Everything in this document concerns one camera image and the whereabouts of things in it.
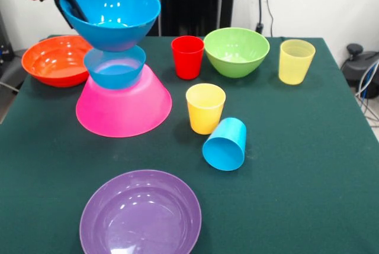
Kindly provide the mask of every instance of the cup rim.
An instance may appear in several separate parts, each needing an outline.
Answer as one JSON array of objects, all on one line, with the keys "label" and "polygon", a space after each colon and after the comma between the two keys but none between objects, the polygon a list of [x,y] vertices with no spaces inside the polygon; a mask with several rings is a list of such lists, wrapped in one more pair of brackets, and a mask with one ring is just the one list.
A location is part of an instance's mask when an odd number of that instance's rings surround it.
[{"label": "cup rim", "polygon": [[[202,44],[203,44],[202,48],[199,49],[199,50],[197,50],[197,51],[193,51],[193,52],[182,52],[181,50],[177,50],[177,49],[175,49],[175,48],[174,48],[174,42],[175,42],[175,41],[178,41],[178,40],[180,40],[180,39],[185,39],[185,38],[191,38],[191,39],[196,38],[197,40],[200,40],[200,41],[202,42]],[[179,52],[179,53],[182,53],[182,54],[196,54],[196,53],[199,53],[199,52],[201,52],[201,51],[204,50],[204,41],[203,41],[201,38],[196,37],[196,36],[192,36],[192,35],[179,36],[179,37],[177,37],[177,38],[175,38],[175,39],[173,39],[173,40],[171,41],[171,49],[174,50],[174,51],[177,51],[177,52]]]},{"label": "cup rim", "polygon": [[[287,53],[282,47],[283,47],[283,44],[289,43],[291,41],[301,41],[302,43],[306,43],[307,45],[310,45],[310,48],[311,48],[312,52],[308,56],[305,56],[305,57],[294,56],[292,54]],[[314,56],[314,54],[316,54],[316,48],[314,47],[314,45],[312,45],[308,41],[305,41],[305,40],[302,40],[302,39],[288,39],[286,41],[283,41],[280,44],[280,52],[283,52],[283,53],[285,53],[285,54],[287,54],[287,55],[289,55],[291,57],[295,57],[296,59],[308,59],[309,57],[312,57],[312,56]]]},{"label": "cup rim", "polygon": [[[194,89],[197,86],[203,86],[203,85],[206,85],[206,86],[215,86],[217,89],[219,89],[222,92],[222,94],[223,94],[223,100],[222,100],[222,102],[219,103],[219,104],[217,104],[217,105],[210,106],[210,107],[204,107],[204,106],[199,106],[199,105],[193,104],[192,101],[189,100],[189,96],[188,96],[189,91],[192,90],[192,89]],[[217,86],[215,84],[212,84],[212,83],[198,83],[198,84],[195,84],[195,85],[193,85],[193,86],[191,86],[190,88],[187,89],[187,91],[185,93],[185,98],[187,99],[187,102],[190,103],[195,108],[204,109],[204,110],[212,110],[212,109],[215,109],[215,108],[218,108],[218,107],[224,105],[225,100],[226,100],[226,93],[225,93],[225,91],[221,87],[219,87],[219,86]]]},{"label": "cup rim", "polygon": [[[236,167],[233,168],[233,169],[222,169],[222,168],[219,168],[217,165],[215,165],[215,164],[211,164],[211,163],[209,162],[209,160],[208,160],[208,159],[205,157],[205,155],[204,155],[204,149],[206,148],[205,146],[208,146],[209,144],[211,144],[211,142],[214,142],[215,140],[220,140],[220,139],[228,140],[229,142],[231,142],[231,143],[233,143],[235,146],[237,146],[237,147],[238,147],[238,151],[240,151],[240,152],[239,152],[239,155],[241,155],[240,164],[236,165]],[[204,157],[205,161],[206,161],[210,166],[212,166],[213,168],[216,168],[216,169],[218,169],[218,170],[221,170],[221,171],[234,171],[234,170],[237,170],[237,169],[239,169],[239,168],[243,165],[243,163],[244,163],[244,161],[245,161],[245,154],[244,154],[242,148],[240,147],[240,145],[239,145],[238,143],[236,143],[234,140],[232,140],[232,139],[230,139],[230,138],[228,138],[228,137],[213,137],[213,138],[211,138],[211,139],[208,139],[208,140],[203,144],[202,153],[203,153],[203,157]]]}]

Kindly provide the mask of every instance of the red cup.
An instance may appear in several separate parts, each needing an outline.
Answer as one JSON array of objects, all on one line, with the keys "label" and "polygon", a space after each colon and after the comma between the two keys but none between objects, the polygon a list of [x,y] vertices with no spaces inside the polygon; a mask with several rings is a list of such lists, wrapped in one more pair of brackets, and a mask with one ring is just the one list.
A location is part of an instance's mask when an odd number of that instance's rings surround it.
[{"label": "red cup", "polygon": [[181,36],[171,43],[176,75],[182,79],[194,79],[200,74],[204,42],[194,36]]}]

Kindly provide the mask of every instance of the green bowl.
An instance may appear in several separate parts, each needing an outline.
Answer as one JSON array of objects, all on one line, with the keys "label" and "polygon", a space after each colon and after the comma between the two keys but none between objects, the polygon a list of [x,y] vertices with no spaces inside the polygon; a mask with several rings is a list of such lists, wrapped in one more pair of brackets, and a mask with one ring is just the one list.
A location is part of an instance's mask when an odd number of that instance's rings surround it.
[{"label": "green bowl", "polygon": [[227,27],[209,33],[204,39],[204,48],[219,73],[228,78],[242,78],[262,63],[270,44],[252,30]]}]

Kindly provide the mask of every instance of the orange bowl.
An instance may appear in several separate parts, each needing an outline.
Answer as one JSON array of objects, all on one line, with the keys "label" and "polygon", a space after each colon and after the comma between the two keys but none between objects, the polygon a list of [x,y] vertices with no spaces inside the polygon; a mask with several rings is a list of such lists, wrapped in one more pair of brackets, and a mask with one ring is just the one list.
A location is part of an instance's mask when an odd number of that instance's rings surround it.
[{"label": "orange bowl", "polygon": [[81,36],[43,40],[23,55],[23,68],[40,82],[55,87],[78,85],[88,78],[84,56],[92,46]]}]

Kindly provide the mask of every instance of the blue bowl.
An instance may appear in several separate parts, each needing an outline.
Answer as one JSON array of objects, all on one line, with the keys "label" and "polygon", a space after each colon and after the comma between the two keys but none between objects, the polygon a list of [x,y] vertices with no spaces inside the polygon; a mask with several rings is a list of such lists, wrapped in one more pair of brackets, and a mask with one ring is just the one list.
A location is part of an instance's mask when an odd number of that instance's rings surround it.
[{"label": "blue bowl", "polygon": [[86,54],[84,65],[99,86],[124,89],[138,82],[145,60],[146,54],[139,46],[123,52],[92,49]]},{"label": "blue bowl", "polygon": [[159,0],[76,0],[88,22],[76,18],[66,0],[60,0],[74,29],[94,48],[121,52],[136,45],[160,13]]}]

